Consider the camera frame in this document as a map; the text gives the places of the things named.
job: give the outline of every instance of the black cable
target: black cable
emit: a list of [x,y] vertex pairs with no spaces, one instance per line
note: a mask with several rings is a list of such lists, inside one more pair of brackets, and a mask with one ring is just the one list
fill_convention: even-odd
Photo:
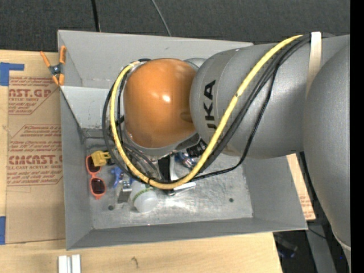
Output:
[[95,21],[95,28],[97,32],[101,32],[100,30],[100,23],[98,21],[98,14],[97,14],[97,7],[96,7],[96,0],[91,0],[92,5],[92,13],[93,13],[93,19]]
[[[125,79],[126,79],[126,76],[127,74],[125,75],[125,77],[123,78],[123,83],[121,86],[124,86],[125,84]],[[107,109],[108,109],[108,106],[109,106],[109,103],[110,103],[110,99],[111,99],[111,93],[112,93],[112,90],[113,90],[113,86],[111,87],[109,93],[107,94],[107,97],[106,97],[106,100],[105,100],[105,104],[104,104],[104,109],[102,111],[102,133],[103,133],[103,136],[104,136],[104,141],[105,141],[105,144],[106,144],[106,148],[107,150],[109,151],[110,153],[110,156],[112,157],[112,159],[114,160],[114,162],[121,168],[123,169],[124,173],[127,174],[128,176],[130,177],[133,177],[130,175],[129,173],[129,169],[123,164],[123,162],[121,162],[115,155],[114,153],[114,149],[112,148],[112,146],[110,145],[109,143],[109,134],[107,133],[107,131],[110,132],[110,129],[107,129],[106,128],[106,114],[107,114]],[[118,107],[118,125],[119,125],[119,131],[121,132],[121,123],[123,122],[123,119],[124,119],[124,116],[120,117],[120,108]],[[142,158],[144,161],[147,162],[147,164],[149,166],[151,166],[156,172],[158,172],[158,170],[156,169],[155,165],[151,162],[150,159],[148,159],[145,155],[143,155],[140,151],[138,151],[137,149],[135,149],[134,147],[131,147],[129,146],[128,144],[125,144],[123,143],[124,146],[130,150],[130,152],[132,153],[132,155],[137,158],[138,160],[140,160],[140,158]]]
[[166,31],[167,31],[167,33],[168,33],[168,35],[169,35],[169,36],[172,36],[171,31],[169,30],[169,28],[168,28],[168,26],[167,26],[167,23],[166,23],[166,21],[164,20],[164,17],[163,17],[162,13],[161,13],[161,12],[160,12],[160,10],[159,10],[159,7],[158,7],[158,6],[157,6],[157,4],[155,3],[155,0],[150,0],[150,1],[153,3],[153,5],[154,5],[154,7],[155,7],[156,11],[158,12],[159,18],[160,18],[160,20],[162,20],[163,25],[164,25],[164,28],[166,29]]
[[217,145],[217,147],[214,149],[214,151],[211,153],[211,156],[208,159],[208,163],[207,165],[204,165],[203,168],[207,168],[213,161],[215,161],[216,157],[222,152],[222,150],[226,147],[226,145],[228,144],[229,140],[231,139],[231,137],[233,136],[233,134],[235,133],[236,129],[238,128],[238,126],[240,125],[241,121],[243,120],[249,106],[251,105],[251,103],[255,100],[256,96],[259,94],[260,90],[264,87],[265,83],[268,81],[268,79],[272,76],[272,82],[271,82],[271,86],[270,89],[268,91],[266,100],[264,101],[264,104],[259,112],[258,118],[255,122],[255,125],[251,131],[251,134],[248,138],[246,147],[244,149],[244,152],[240,158],[240,161],[238,162],[238,164],[236,164],[235,166],[231,167],[231,168],[227,168],[227,169],[223,169],[223,170],[219,170],[216,172],[211,172],[211,173],[207,173],[204,175],[200,175],[197,176],[195,178],[193,178],[191,181],[196,181],[196,180],[200,180],[200,179],[204,179],[207,177],[211,177],[214,175],[219,175],[222,173],[227,173],[230,172],[234,169],[236,169],[240,164],[242,164],[242,162],[245,160],[245,157],[249,151],[251,142],[253,141],[253,137],[258,129],[258,125],[260,123],[260,120],[262,118],[262,115],[266,109],[266,106],[268,104],[268,101],[270,99],[271,93],[272,93],[272,88],[273,88],[273,83],[276,77],[276,74],[278,72],[279,67],[295,52],[297,51],[299,48],[301,48],[303,45],[305,45],[306,43],[308,43],[310,41],[310,36],[309,35],[304,35],[300,38],[300,41],[297,42],[296,44],[294,44],[293,46],[291,46],[289,49],[287,49],[286,51],[284,51],[281,55],[276,56],[272,63],[270,64],[270,66],[268,66],[268,68],[266,69],[266,71],[264,72],[264,74],[262,75],[262,77],[260,78],[259,82],[256,84],[256,86],[254,87],[253,92],[250,94],[247,102],[244,104],[243,108],[240,110],[238,116],[236,117],[236,119],[234,120],[234,122],[230,125],[228,131],[226,132],[226,134],[223,136],[223,138],[221,139],[221,141],[219,142],[219,144]]
[[119,168],[122,169],[123,172],[127,176],[132,177],[133,179],[140,181],[140,179],[137,178],[137,177],[135,177],[134,175],[132,175],[129,172],[128,168],[125,167],[125,164],[123,162],[121,162],[116,157],[116,155],[114,153],[114,149],[112,148],[112,146],[110,145],[110,142],[109,142],[109,134],[107,133],[107,131],[109,129],[106,128],[106,114],[107,114],[107,107],[109,106],[109,102],[110,102],[110,98],[111,98],[111,93],[112,93],[112,90],[113,90],[113,86],[111,87],[110,91],[107,94],[107,97],[106,97],[106,100],[105,100],[105,104],[104,104],[104,108],[102,110],[102,119],[101,119],[101,121],[102,121],[101,122],[101,125],[102,125],[102,135],[104,136],[104,141],[105,141],[106,148],[109,151],[109,154],[110,154],[111,158],[114,160],[114,163],[116,163],[119,166]]

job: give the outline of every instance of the red sunglasses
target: red sunglasses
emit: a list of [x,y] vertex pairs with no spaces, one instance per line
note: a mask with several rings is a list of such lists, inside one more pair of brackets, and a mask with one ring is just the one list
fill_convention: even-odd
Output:
[[101,166],[96,167],[93,163],[91,155],[86,157],[86,169],[91,175],[90,178],[90,191],[92,195],[99,200],[106,192],[106,185],[104,180],[97,177],[96,174],[98,174],[101,171]]

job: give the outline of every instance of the small white cup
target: small white cup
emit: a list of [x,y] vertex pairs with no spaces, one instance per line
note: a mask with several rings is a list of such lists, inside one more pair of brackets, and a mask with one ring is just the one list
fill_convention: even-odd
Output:
[[139,212],[149,212],[158,204],[157,194],[152,187],[134,181],[131,184],[130,200]]

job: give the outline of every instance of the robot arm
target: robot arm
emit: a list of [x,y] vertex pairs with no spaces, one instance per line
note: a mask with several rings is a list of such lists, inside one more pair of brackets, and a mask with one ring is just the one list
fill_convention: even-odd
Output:
[[[227,117],[226,127],[235,125],[233,132],[228,137],[227,129],[222,133],[222,142],[227,138],[226,146],[222,146],[226,154],[273,158],[305,152],[316,194],[348,260],[351,250],[349,45],[350,36],[322,40],[321,69],[308,95],[310,45],[302,44],[279,60],[272,57],[259,68]],[[186,142],[192,146],[201,138],[210,143],[242,78],[273,47],[255,45],[221,52],[207,60],[153,60],[131,66],[128,76],[125,73],[122,74],[125,78],[118,78],[118,83],[125,84],[128,144],[155,160],[188,147],[183,145]],[[267,81],[259,81],[266,74]],[[143,80],[148,88],[143,88]],[[146,102],[136,106],[134,98]],[[149,102],[153,102],[153,113],[148,111]],[[148,118],[147,128],[138,123],[140,117]],[[216,157],[216,151],[209,155],[207,163]],[[201,166],[191,173],[196,175],[200,169]],[[178,183],[163,184],[131,171],[161,189],[171,189]],[[179,185],[195,175],[183,178]]]

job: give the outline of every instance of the yellow object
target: yellow object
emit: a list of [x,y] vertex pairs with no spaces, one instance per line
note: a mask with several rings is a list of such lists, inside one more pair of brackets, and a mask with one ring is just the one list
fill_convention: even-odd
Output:
[[109,152],[96,151],[91,154],[91,158],[95,167],[105,166],[107,159],[111,159]]
[[135,67],[139,62],[133,62],[131,64],[129,64],[128,66],[126,66],[125,68],[123,68],[123,70],[120,72],[118,78],[116,79],[116,82],[113,86],[113,89],[111,91],[111,99],[110,99],[110,125],[111,125],[111,131],[113,133],[113,138],[116,144],[116,147],[118,149],[118,152],[120,153],[120,156],[122,157],[123,161],[126,163],[126,165],[129,167],[130,171],[135,174],[136,176],[138,176],[142,181],[144,181],[145,183],[148,183],[151,186],[157,187],[159,189],[174,189],[180,185],[183,185],[187,182],[189,182],[193,177],[196,176],[196,174],[199,172],[199,170],[201,169],[202,165],[206,162],[207,158],[209,157],[209,155],[211,154],[211,152],[213,151],[224,127],[226,126],[226,123],[228,122],[231,113],[233,112],[239,97],[244,93],[245,89],[248,87],[249,83],[251,82],[251,80],[254,78],[254,76],[259,72],[259,70],[265,65],[266,62],[269,61],[269,59],[275,54],[277,53],[281,48],[283,48],[284,46],[286,46],[287,44],[290,44],[292,41],[294,41],[295,39],[299,38],[302,35],[296,35],[293,36],[291,38],[288,38],[280,43],[278,43],[277,45],[275,45],[274,47],[272,47],[258,62],[257,64],[253,67],[253,69],[249,72],[249,74],[245,77],[245,79],[242,81],[241,85],[239,86],[236,94],[233,96],[233,98],[231,99],[224,115],[222,116],[220,123],[218,124],[215,133],[213,134],[211,141],[209,142],[208,146],[206,147],[206,150],[204,151],[204,153],[202,154],[200,160],[197,162],[197,164],[195,165],[195,167],[190,171],[189,174],[187,174],[185,177],[181,178],[180,180],[174,182],[174,183],[159,183],[153,179],[150,179],[149,177],[147,177],[146,175],[142,174],[133,164],[132,162],[129,160],[129,158],[126,156],[122,146],[121,146],[121,142],[118,138],[118,133],[117,133],[117,129],[116,129],[116,125],[115,125],[115,97],[117,94],[117,90],[119,87],[119,84],[121,83],[124,75],[133,67]]

